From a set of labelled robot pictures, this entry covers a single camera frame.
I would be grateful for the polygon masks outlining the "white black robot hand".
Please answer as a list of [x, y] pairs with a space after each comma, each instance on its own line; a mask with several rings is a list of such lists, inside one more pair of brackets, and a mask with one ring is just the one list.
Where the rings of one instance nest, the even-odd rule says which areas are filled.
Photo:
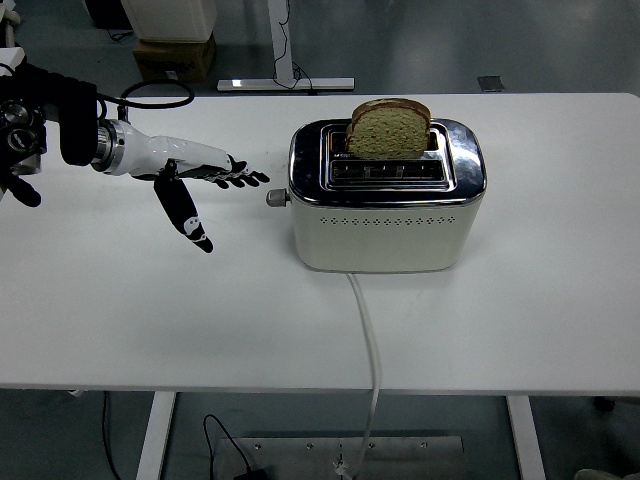
[[206, 253], [214, 246], [184, 181], [204, 180], [222, 189], [269, 182], [266, 174], [220, 148], [175, 137], [147, 136], [128, 125], [124, 133], [124, 156], [114, 173], [152, 182], [174, 228]]

